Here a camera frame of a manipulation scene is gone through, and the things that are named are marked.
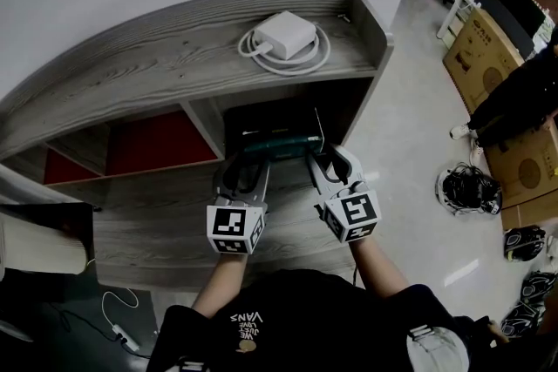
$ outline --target white plug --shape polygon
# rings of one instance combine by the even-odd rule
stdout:
[[[122,336],[122,339],[125,340],[124,341],[125,345],[127,345],[128,348],[132,350],[132,352],[137,352],[138,350],[140,350],[140,346],[138,345],[138,343],[134,341],[132,337],[129,334],[127,334],[121,326],[119,326],[118,324],[114,324],[112,326],[112,331],[116,335]]]
[[[270,53],[284,61],[314,42],[315,37],[313,23],[288,11],[275,14],[254,28],[254,40],[258,44],[271,44]]]

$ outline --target sneaker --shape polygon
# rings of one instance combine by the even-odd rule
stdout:
[[[469,161],[471,165],[479,167],[480,156],[484,153],[484,149],[477,144],[476,139],[471,140],[471,154],[469,155]]]
[[[469,129],[468,125],[456,125],[450,131],[450,137],[452,137],[453,139],[462,139],[466,135],[469,135],[471,132],[472,130]]]

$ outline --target charger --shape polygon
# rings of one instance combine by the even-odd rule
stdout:
[[[318,32],[323,39],[323,55],[318,62],[308,66],[306,63],[319,52]],[[305,54],[293,58],[311,44]],[[246,46],[248,52],[242,49],[243,46]],[[311,73],[324,65],[330,57],[331,48],[325,31],[317,24],[283,11],[246,33],[238,43],[238,52],[243,57],[251,57],[267,71],[282,76],[297,76]]]

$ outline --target black monitor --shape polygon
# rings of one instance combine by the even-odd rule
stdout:
[[[533,37],[544,22],[545,16],[534,0],[500,0],[517,22]]]

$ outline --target pile of black cables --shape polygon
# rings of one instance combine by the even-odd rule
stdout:
[[[500,183],[466,163],[459,163],[446,176],[443,192],[455,211],[493,213],[494,209],[501,209]]]

